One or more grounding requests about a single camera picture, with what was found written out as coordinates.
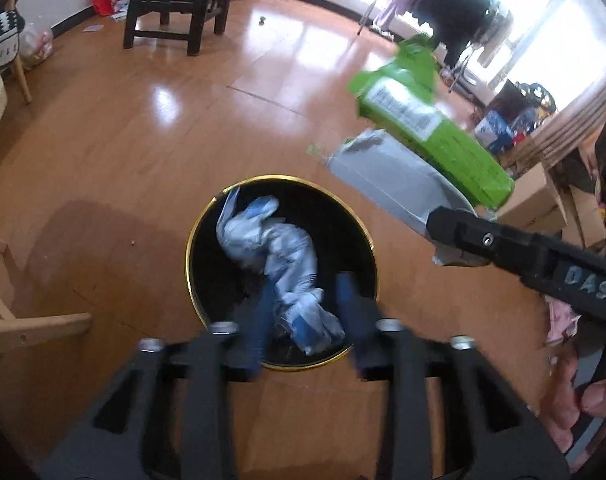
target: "black and white cushion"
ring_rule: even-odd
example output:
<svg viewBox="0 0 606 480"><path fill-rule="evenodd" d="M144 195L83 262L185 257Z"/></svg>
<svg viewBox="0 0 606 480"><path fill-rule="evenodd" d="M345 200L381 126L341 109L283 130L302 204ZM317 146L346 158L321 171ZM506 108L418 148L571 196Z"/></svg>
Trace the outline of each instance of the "black and white cushion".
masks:
<svg viewBox="0 0 606 480"><path fill-rule="evenodd" d="M0 67L14 60L19 52L19 32L25 20L15 10L0 14Z"/></svg>

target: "striped curtain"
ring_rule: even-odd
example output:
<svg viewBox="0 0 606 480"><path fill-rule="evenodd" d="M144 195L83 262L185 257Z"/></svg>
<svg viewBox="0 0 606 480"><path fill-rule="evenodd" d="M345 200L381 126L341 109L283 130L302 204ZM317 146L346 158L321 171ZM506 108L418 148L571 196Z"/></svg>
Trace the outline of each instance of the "striped curtain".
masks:
<svg viewBox="0 0 606 480"><path fill-rule="evenodd" d="M550 117L531 136L500 155L504 168L518 174L539 162L549 170L603 128L606 121L606 69L597 81L554 117Z"/></svg>

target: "green plastic packaging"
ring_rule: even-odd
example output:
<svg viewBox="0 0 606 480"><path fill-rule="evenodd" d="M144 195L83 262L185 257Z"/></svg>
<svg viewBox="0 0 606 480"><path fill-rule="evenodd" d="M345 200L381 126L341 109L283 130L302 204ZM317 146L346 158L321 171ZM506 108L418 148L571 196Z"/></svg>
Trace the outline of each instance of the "green plastic packaging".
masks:
<svg viewBox="0 0 606 480"><path fill-rule="evenodd" d="M402 41L392 62L350 83L358 113L433 165L473 206L502 206L514 181L486 150L433 103L437 64L424 35Z"/></svg>

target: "silver bolt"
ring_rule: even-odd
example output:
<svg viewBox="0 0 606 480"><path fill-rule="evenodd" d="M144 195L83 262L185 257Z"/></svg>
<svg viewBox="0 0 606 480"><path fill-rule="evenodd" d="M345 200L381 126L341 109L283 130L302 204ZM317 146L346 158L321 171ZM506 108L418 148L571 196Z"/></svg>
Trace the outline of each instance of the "silver bolt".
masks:
<svg viewBox="0 0 606 480"><path fill-rule="evenodd" d="M449 345L455 350L470 350L476 348L477 342L467 335L457 335L450 338Z"/></svg>
<svg viewBox="0 0 606 480"><path fill-rule="evenodd" d="M209 326L212 334L233 334L238 332L238 325L234 321L217 321Z"/></svg>
<svg viewBox="0 0 606 480"><path fill-rule="evenodd" d="M401 332L403 330L403 325L398 319L379 319L376 322L376 327L381 332Z"/></svg>
<svg viewBox="0 0 606 480"><path fill-rule="evenodd" d="M138 342L138 349L142 352L160 352L165 346L162 339L145 337Z"/></svg>

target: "black trash can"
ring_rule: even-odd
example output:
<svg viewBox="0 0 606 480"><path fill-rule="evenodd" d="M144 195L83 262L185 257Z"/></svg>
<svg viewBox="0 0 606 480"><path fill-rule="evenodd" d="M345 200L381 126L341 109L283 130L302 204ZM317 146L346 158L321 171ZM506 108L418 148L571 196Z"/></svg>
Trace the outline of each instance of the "black trash can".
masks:
<svg viewBox="0 0 606 480"><path fill-rule="evenodd" d="M336 315L335 278L350 271L359 292L377 299L378 275L371 237L356 214L330 192L297 177L263 175L244 180L214 197L197 219L187 244L185 274L192 303L209 326L231 318L238 304L259 289L261 277L240 269L222 250L216 225L227 194L240 186L235 213L260 196L274 196L279 208L273 215L285 218L309 234L317 254L316 286L323 289L321 306ZM326 352L306 356L289 337L274 338L265 350L264 364L276 370L297 371L326 364L349 351L345 343Z"/></svg>

